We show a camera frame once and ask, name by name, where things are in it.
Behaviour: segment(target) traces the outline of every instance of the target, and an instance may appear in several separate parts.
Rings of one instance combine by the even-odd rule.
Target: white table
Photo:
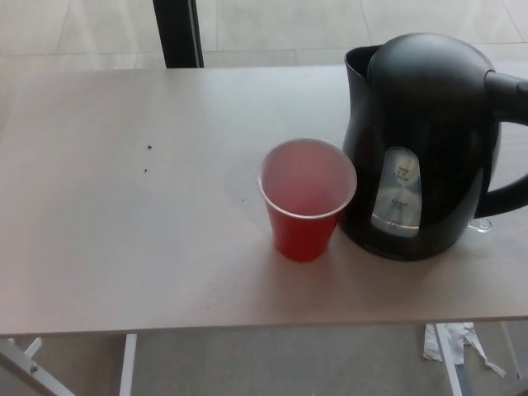
[[[310,265],[274,250],[263,155],[341,146],[348,112],[344,67],[31,79],[0,144],[0,336],[527,318],[526,210],[425,262],[340,231]],[[528,172],[524,136],[505,129],[496,184]]]

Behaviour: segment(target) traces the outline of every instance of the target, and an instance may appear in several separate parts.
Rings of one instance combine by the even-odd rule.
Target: tiled floor
[[[197,3],[206,67],[341,64],[354,46],[411,31],[454,35],[492,60],[528,61],[527,0]],[[0,0],[0,136],[25,76],[163,67],[151,0]],[[492,396],[515,373],[498,324],[477,329],[490,357],[508,370],[502,381],[469,358],[474,394]],[[409,326],[142,336],[133,393],[442,394],[443,371],[421,361],[416,331]],[[58,338],[45,342],[37,358],[78,394],[115,394],[122,341]],[[1,371],[0,394],[34,395]]]

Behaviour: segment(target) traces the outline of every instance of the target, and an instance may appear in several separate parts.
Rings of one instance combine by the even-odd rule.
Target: black kettle
[[[352,240],[383,257],[419,260],[450,247],[471,219],[528,205],[528,176],[488,191],[500,122],[528,125],[528,81],[434,34],[353,49],[345,62],[343,151],[358,183],[341,226]]]

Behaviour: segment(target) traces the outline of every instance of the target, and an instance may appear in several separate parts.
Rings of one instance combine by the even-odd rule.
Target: red plastic cup
[[[323,254],[356,185],[352,162],[330,143],[302,138],[272,149],[262,163],[258,187],[279,252],[296,262]]]

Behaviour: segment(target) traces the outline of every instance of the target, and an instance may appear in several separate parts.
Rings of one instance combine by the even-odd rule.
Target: paper
[[[480,345],[473,323],[446,323],[445,329],[448,332],[447,339],[456,365],[464,364],[464,346],[470,345],[477,350],[487,367],[504,378],[506,371],[488,360],[482,345]],[[435,328],[432,324],[426,325],[425,342],[423,343],[423,357],[429,361],[442,361],[438,342],[436,341]]]

